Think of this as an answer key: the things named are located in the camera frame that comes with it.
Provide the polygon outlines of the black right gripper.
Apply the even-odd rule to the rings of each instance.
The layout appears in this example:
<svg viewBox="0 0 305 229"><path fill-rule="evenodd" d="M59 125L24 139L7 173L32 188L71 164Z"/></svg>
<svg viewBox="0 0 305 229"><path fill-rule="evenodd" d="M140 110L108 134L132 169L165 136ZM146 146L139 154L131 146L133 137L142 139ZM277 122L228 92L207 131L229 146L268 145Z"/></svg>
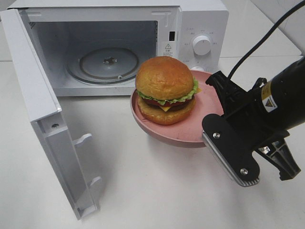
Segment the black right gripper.
<svg viewBox="0 0 305 229"><path fill-rule="evenodd" d="M247 92L233 81L228 81L221 71L209 76L205 83L215 89L224 118L246 148L258 149L258 154L279 170L281 180L293 179L300 173L301 169L283 139L289 133L276 127L267 116L260 87Z"/></svg>

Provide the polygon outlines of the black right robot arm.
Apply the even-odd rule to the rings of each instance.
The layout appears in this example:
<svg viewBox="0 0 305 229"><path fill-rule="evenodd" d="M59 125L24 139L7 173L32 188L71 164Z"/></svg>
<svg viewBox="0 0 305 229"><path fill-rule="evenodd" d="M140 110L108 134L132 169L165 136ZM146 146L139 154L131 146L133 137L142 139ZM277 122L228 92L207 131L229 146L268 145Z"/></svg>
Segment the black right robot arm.
<svg viewBox="0 0 305 229"><path fill-rule="evenodd" d="M260 167L252 153L257 152L279 170L281 180L294 178L300 168L285 138L305 121L304 59L272 80L258 78L249 91L222 72L206 83L215 89L224 114L203 118L203 141L228 175L240 186L256 185Z"/></svg>

